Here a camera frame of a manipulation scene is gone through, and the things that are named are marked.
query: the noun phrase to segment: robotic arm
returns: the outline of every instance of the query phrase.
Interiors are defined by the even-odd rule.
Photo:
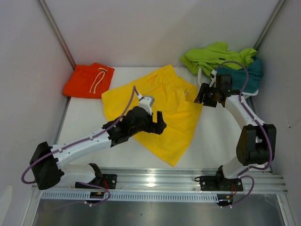
[[[106,123],[102,129],[69,144],[53,146],[49,146],[47,142],[39,144],[30,165],[49,153],[53,154],[31,167],[38,188],[45,190],[55,185],[73,186],[75,182],[99,186],[102,174],[96,164],[78,166],[69,163],[89,153],[124,143],[140,131],[163,133],[166,124],[163,121],[162,112],[157,112],[157,122],[152,121],[151,106],[155,101],[154,98],[143,97],[139,93],[137,97],[139,106],[128,111],[113,127],[111,125],[116,123],[116,120]]]
[[[200,182],[204,191],[231,191],[235,184],[242,191],[241,181],[237,178],[255,165],[269,163],[275,156],[276,128],[264,121],[252,111],[239,90],[232,89],[230,75],[212,76],[210,84],[202,83],[195,103],[216,107],[220,103],[237,121],[242,129],[236,147],[236,156],[227,164],[220,166],[216,175],[200,176],[195,180]]]

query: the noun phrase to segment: lime green cloth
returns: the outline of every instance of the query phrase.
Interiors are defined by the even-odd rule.
[[[198,74],[198,69],[201,67],[203,72],[209,76],[211,71],[224,61],[237,61],[248,67],[257,51],[253,48],[246,48],[240,53],[235,51],[228,51],[228,44],[226,42],[216,42],[213,45],[207,46],[204,49],[194,48],[189,50],[181,61],[190,70],[192,74]],[[224,64],[225,67],[239,70],[241,67],[234,63]]]

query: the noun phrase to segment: white drawstring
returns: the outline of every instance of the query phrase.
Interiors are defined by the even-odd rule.
[[[99,80],[99,82],[95,85],[95,87],[94,87],[94,92],[93,92],[93,94],[95,94],[96,93],[96,87],[98,86],[98,84],[103,80],[103,78],[104,78],[104,75],[105,75],[105,73],[107,72],[107,70],[105,70],[104,68],[102,68],[102,67],[100,67],[100,68],[98,68],[98,69],[102,69],[103,71],[102,72],[99,72],[98,73],[98,75],[96,76],[96,78],[94,79],[94,82],[93,82],[93,84],[92,84],[92,86],[90,87],[90,91],[89,91],[89,93],[91,93],[92,92],[92,87],[94,86],[94,84],[95,84],[95,82],[96,82],[96,80],[97,80],[97,78],[98,78],[98,76],[101,74],[101,73],[103,73],[103,76],[102,76],[102,78]]]

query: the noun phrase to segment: teal cloth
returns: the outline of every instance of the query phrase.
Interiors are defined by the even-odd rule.
[[[261,72],[261,61],[258,58],[253,58],[254,62],[252,62],[248,67],[247,70],[249,72],[249,81],[244,89],[246,93],[254,93],[259,88],[260,79],[263,76]],[[227,67],[220,67],[217,70],[217,74],[230,74],[232,78],[232,88],[239,89],[243,87],[246,81],[246,73],[244,69],[234,70]]]

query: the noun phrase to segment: white tabletop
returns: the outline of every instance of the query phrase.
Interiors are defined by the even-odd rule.
[[[154,67],[117,67],[110,88],[125,85],[156,70]],[[175,68],[179,77],[197,84],[197,77],[186,68]],[[59,137],[67,143],[88,135],[107,122],[100,99],[71,98]],[[191,145],[175,169],[215,169],[236,155],[240,128],[233,116],[220,104],[216,108],[203,107]],[[96,163],[99,167],[172,168],[148,151],[135,138],[113,148],[100,150],[77,159],[73,164]]]

